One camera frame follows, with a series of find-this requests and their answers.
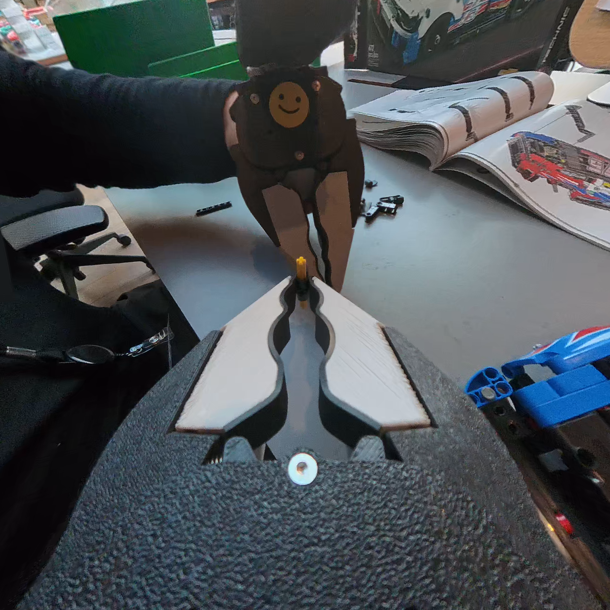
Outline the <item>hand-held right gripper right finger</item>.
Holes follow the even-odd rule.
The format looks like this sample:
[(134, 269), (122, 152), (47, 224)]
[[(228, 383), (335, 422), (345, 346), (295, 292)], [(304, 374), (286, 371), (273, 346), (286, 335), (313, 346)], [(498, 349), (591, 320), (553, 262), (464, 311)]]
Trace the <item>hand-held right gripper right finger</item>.
[(319, 279), (312, 279), (312, 313), (323, 351), (322, 426), (356, 460), (402, 460), (390, 433), (427, 430), (431, 414), (385, 325)]

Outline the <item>black toy car set box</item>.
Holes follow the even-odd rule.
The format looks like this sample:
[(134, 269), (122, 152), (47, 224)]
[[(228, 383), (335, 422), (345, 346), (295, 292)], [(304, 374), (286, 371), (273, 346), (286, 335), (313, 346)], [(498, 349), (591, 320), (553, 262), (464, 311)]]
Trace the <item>black toy car set box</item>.
[(582, 1), (358, 1), (344, 67), (418, 90), (568, 61)]

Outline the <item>green storage bin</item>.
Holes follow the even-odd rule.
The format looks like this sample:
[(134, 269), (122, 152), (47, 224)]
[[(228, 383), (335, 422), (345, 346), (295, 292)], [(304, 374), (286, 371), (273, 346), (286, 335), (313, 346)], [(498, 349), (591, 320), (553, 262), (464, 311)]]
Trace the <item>green storage bin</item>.
[(247, 80), (231, 29), (232, 1), (49, 1), (74, 68), (122, 77)]

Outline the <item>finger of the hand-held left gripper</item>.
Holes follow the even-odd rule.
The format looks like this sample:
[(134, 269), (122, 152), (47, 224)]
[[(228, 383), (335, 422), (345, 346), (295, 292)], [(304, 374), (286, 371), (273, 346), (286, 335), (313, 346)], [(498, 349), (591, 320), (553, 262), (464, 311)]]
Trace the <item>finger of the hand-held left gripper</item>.
[(347, 172), (329, 173), (317, 186), (314, 225), (321, 248), (323, 279), (341, 292), (354, 234)]
[(309, 221), (300, 195), (285, 186), (276, 184), (262, 190), (271, 224), (279, 240), (279, 249), (290, 266), (303, 257), (310, 277), (318, 277), (316, 256), (309, 240)]

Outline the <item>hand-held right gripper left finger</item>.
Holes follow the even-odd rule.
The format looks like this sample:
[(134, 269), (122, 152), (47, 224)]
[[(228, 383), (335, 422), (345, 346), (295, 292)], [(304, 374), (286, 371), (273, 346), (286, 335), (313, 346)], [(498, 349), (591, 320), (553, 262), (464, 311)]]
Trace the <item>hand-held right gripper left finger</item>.
[(286, 277), (220, 332), (189, 390), (175, 431), (268, 442), (287, 418), (281, 353), (290, 341), (294, 279)]

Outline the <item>person's left hand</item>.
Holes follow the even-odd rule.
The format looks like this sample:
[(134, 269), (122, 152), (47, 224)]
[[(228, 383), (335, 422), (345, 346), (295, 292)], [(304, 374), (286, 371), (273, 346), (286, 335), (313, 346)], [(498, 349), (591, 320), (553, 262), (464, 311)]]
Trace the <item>person's left hand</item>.
[(237, 135), (237, 126), (233, 117), (231, 115), (231, 108), (233, 104), (238, 100), (239, 92), (234, 90), (232, 91), (225, 100), (225, 104), (223, 106), (223, 126), (224, 126), (224, 134), (225, 134), (225, 143), (227, 149), (231, 149), (233, 146), (236, 146), (239, 142)]

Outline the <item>black office chair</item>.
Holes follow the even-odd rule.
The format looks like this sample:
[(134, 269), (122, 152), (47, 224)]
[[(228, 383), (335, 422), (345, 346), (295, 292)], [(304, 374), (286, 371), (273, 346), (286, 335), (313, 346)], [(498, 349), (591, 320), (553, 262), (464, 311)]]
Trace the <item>black office chair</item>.
[(49, 282), (60, 280), (65, 294), (75, 300), (79, 300), (76, 281), (86, 278), (82, 267), (141, 262), (154, 272), (143, 255), (92, 254), (111, 240), (124, 248), (131, 244), (126, 234), (103, 233), (109, 224), (107, 212), (85, 204), (78, 188), (69, 192), (42, 190), (26, 198), (1, 195), (1, 237), (33, 263), (45, 257), (42, 277)]

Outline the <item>black badge reel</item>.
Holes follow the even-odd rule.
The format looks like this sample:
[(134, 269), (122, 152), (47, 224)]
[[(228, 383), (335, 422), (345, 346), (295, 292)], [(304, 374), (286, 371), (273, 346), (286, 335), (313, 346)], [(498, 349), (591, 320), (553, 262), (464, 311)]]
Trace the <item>black badge reel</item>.
[(172, 339), (174, 339), (174, 333), (170, 326), (166, 326), (142, 343), (130, 347), (122, 353), (116, 353), (107, 347), (94, 344), (79, 345), (69, 349), (38, 350), (1, 346), (1, 357), (37, 363), (105, 365), (118, 359), (139, 357), (165, 345), (168, 346), (168, 350), (171, 350)]

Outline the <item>partly built toy car model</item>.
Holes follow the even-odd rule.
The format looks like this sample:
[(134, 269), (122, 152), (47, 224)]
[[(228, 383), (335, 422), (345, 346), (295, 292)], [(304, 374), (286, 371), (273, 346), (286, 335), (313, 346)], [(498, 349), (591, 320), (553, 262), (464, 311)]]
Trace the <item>partly built toy car model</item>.
[(553, 541), (609, 604), (609, 326), (476, 372), (465, 394), (519, 467)]

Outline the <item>person's left forearm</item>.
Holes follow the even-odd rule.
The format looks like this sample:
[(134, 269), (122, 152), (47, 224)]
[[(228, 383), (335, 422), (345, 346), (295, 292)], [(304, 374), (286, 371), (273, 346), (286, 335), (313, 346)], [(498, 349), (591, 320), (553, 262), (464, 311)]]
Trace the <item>person's left forearm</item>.
[(235, 176), (232, 80), (122, 78), (1, 51), (1, 194), (156, 188)]

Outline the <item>wooden document stand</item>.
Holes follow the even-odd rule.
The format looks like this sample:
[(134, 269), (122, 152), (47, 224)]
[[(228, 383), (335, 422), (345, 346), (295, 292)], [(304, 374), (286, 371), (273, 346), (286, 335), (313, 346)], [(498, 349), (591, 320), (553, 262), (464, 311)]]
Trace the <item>wooden document stand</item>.
[[(592, 70), (609, 71), (609, 1), (584, 1), (570, 29), (569, 47), (576, 63)], [(609, 75), (576, 72), (576, 91), (609, 109)]]

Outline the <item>open instruction booklet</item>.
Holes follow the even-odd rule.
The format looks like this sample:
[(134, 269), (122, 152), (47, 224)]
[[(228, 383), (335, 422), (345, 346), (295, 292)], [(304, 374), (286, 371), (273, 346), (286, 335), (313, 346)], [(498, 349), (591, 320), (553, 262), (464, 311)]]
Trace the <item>open instruction booklet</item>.
[(467, 174), (609, 250), (609, 106), (553, 95), (549, 75), (526, 71), (394, 91), (350, 112), (362, 143)]

